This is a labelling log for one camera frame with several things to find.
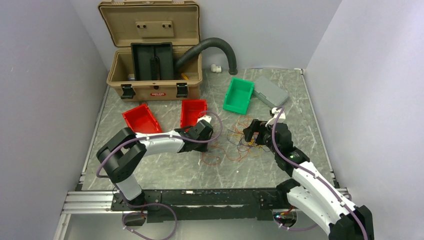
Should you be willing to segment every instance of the marble tabletop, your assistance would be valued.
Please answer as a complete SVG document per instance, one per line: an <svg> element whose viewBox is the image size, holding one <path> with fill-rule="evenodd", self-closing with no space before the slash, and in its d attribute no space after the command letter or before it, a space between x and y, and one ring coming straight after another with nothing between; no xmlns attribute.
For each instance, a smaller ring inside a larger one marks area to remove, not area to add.
<svg viewBox="0 0 424 240"><path fill-rule="evenodd" d="M326 158L317 123L308 94L299 70L264 68L239 69L237 78L255 81L264 76L289 94L285 102L285 123L292 133L294 145L307 154L321 174L330 181L330 166ZM134 171L138 183L144 189L217 189L217 188L273 188L289 179L277 166L274 155L264 147L241 152L236 145L237 136L227 135L237 122L250 124L246 117L267 121L270 108L252 96L246 116L223 110L224 97L233 76L226 71L213 73L203 70L200 98L207 100L208 110L218 113L223 122L222 135L209 147L208 155L192 151L185 153L162 153L144 157ZM97 151L119 130L126 127L122 113L139 105L138 102L123 102L113 88L107 93L98 129L90 152L82 190L111 190L108 179L97 178L99 161ZM149 101L150 111L158 120L162 130L168 132L180 127L181 101ZM211 122L214 129L220 125Z"/></svg>

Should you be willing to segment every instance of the gray case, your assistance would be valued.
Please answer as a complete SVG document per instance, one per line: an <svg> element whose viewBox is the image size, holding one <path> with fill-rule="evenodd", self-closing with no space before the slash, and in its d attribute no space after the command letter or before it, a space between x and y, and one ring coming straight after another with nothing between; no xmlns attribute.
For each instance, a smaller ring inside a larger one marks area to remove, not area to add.
<svg viewBox="0 0 424 240"><path fill-rule="evenodd" d="M289 98L289 94L286 90L282 89L264 76L255 79L253 82L253 95L270 108L283 105L283 103Z"/></svg>

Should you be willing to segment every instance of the toolbox latch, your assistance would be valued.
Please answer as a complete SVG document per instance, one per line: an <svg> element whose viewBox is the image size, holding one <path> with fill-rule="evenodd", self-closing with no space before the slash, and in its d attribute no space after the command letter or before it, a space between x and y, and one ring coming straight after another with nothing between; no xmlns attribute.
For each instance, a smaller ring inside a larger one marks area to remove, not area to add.
<svg viewBox="0 0 424 240"><path fill-rule="evenodd" d="M120 99L133 99L134 95L136 95L136 92L133 89L133 86L131 84L121 84L120 87L122 88L122 96L120 96Z"/></svg>
<svg viewBox="0 0 424 240"><path fill-rule="evenodd" d="M189 96L189 88L187 83L177 83L176 84L176 97L177 98L187 98Z"/></svg>

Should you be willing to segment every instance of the red label on toolbox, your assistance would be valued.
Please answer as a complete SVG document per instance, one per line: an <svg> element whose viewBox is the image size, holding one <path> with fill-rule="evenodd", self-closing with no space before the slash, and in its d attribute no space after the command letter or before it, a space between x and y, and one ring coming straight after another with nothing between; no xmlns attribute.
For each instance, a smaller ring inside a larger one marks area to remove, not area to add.
<svg viewBox="0 0 424 240"><path fill-rule="evenodd" d="M150 93L151 96L165 96L166 93L164 92L152 92Z"/></svg>

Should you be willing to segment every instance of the black hose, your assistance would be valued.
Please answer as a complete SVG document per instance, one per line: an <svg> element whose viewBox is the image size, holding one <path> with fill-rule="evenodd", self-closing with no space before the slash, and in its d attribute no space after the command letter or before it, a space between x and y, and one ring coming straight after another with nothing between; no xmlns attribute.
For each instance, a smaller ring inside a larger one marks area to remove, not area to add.
<svg viewBox="0 0 424 240"><path fill-rule="evenodd" d="M182 68L188 61L190 61L192 58L199 55L203 50L210 48L210 47L216 47L221 49L228 60L228 66L229 66L229 74L236 75L237 74L237 61L236 61L236 55L234 54L233 49L228 44L228 42L222 40L218 37L210 37L206 38L202 41L200 41L198 44L194 45L192 48L190 48L188 51L182 55L177 61L175 61L174 64L174 70L178 71L180 68Z"/></svg>

